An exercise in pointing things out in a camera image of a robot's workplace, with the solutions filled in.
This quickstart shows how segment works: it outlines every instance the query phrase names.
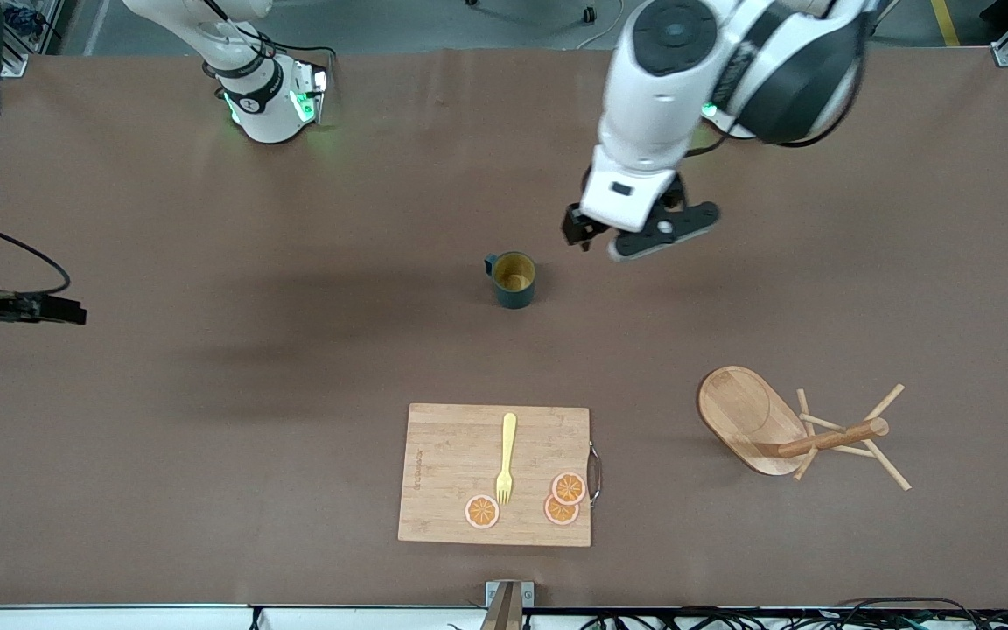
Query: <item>yellow floor line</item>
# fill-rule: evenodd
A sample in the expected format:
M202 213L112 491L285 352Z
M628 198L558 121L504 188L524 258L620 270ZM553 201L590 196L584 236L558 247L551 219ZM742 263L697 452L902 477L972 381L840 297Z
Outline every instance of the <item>yellow floor line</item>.
M943 33L943 43L947 46L959 46L956 24L952 23L952 12L948 10L948 3L944 3L944 0L931 0L931 11L935 12L935 21L939 24L939 32Z

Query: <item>mug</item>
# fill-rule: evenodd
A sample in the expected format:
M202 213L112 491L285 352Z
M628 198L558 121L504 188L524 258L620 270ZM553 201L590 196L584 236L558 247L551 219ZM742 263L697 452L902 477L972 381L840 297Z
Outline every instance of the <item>mug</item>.
M485 274L493 279L496 301L504 308L523 308L535 297L535 261L519 251L485 258Z

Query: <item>cable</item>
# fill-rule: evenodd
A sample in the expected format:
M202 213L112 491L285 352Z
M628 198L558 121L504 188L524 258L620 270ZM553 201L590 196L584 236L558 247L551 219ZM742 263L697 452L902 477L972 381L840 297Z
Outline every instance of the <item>cable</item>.
M248 630L259 630L259 619L263 618L263 607L251 607L251 626Z
M260 31L256 31L253 33L247 32L246 30L240 28L239 25L237 25L236 30L239 30L240 32L244 33L244 35L254 36L255 39L259 39L263 43L271 44L271 46L275 48L281 48L285 50L299 50L302 52L311 50L325 50L326 52L329 52L330 56L332 56L333 58L337 58L337 51L329 46L290 46L290 44L288 43L281 43L281 41L273 40L269 38L269 36L265 35L265 33Z
M647 621L644 621L643 619L636 617L635 614L627 614L624 615L624 617L625 619L632 619L636 623L640 623L641 626L647 627L647 630L655 630L655 626L652 626L651 623L648 623Z
M917 603L917 602L941 602L950 607L956 607L960 613L962 613L973 625L975 625L977 630L991 630L991 627L984 625L983 620L981 620L976 614L968 610L967 607L961 605L961 603L955 600L949 600L946 598L869 598L861 600L848 611L844 617L841 617L833 622L833 625L838 629L843 629L843 627L849 625L853 618L863 610L864 607L869 607L872 605L881 605L881 603Z
M601 624L600 630L605 630L605 619L608 619L608 617L605 617L605 615L597 615L597 617L583 623L581 627L578 627L578 630L589 630L591 627L599 625L599 623Z
M586 46L589 46L589 44L593 43L596 40L601 39L602 36L606 35L606 33L613 30L613 27L615 27L615 25L617 25L617 23L620 22L620 16L625 15L625 0L617 0L617 3L620 4L620 10L617 10L617 17L614 17L613 23L609 24L609 28L603 30L600 33L597 33L597 35L595 36L591 36L591 38L583 41L583 43L578 44L578 46L575 47L575 50L581 50Z
M858 71L855 72L855 77L853 78L851 95L847 98L847 104L843 108L843 111L839 113L838 118L835 119L835 123L830 124L827 129L820 131L820 133L812 138L798 140L795 142L781 142L777 144L777 146L784 147L785 149L801 149L812 146L812 144L823 141L825 138L830 136L832 132L835 131L844 120L846 120L847 116L853 109L855 101L858 100L858 93L861 92L861 77L863 77L866 73L866 32L868 31L868 13L860 13L858 16L858 41L857 47L855 48L855 59L858 61Z
M688 156L701 156L703 154L709 154L709 152L711 152L711 151L717 149L718 147L720 147L721 144L724 143L725 140L728 140L728 139L729 139L729 133L723 131L723 132L721 132L721 138L718 138L715 141L714 144L708 144L708 146L706 146L706 147L699 147L697 149L688 149L688 151L685 152L685 154L683 154L683 158L685 159L685 158L688 158Z
M40 291L13 291L16 292L16 294L20 295L21 297L33 297L33 295L53 295L53 294L58 294L58 292L68 289L69 286L72 286L73 279L71 278L71 276L69 276L69 271L65 271L65 267L61 267L59 266L59 264L56 264L55 260L52 260L47 255L41 254L41 252L36 250L36 248L27 246L27 244L17 240L16 238L13 238L13 236L4 235L3 232L0 232L0 239L3 239L5 242L12 244L12 246L16 246L25 251L28 251L29 254L35 255L36 258L40 258L41 260L43 260L43 262L45 264L48 264L49 267L54 268L57 274L60 274L61 282L60 286L58 287Z

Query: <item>gray floor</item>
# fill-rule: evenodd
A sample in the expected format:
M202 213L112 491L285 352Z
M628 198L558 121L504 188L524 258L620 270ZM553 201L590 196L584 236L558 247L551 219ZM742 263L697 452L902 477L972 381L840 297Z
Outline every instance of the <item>gray floor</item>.
M257 24L273 39L297 46L333 46L347 53L438 48L575 48L619 20L620 0L277 0ZM624 0L625 12L643 0ZM981 46L993 35L979 19L992 0L948 0L960 43ZM595 5L597 23L581 12ZM188 55L176 36L133 15L123 0L77 0L62 29L67 55ZM612 48L612 28L591 48ZM931 0L901 0L880 24L879 46L943 46Z

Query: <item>brown table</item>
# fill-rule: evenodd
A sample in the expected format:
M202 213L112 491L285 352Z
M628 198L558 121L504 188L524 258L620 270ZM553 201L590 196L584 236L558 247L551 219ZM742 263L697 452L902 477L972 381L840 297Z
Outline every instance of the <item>brown table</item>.
M0 602L1008 607L1008 70L879 50L806 150L684 167L712 235L639 262L560 239L600 52L343 61L333 131L256 146L195 58L39 58L4 85L0 229L83 329L0 324ZM521 249L539 298L493 303ZM0 246L0 282L52 282ZM859 419L876 463L752 474L698 419L743 364ZM407 406L593 410L588 549L396 541Z

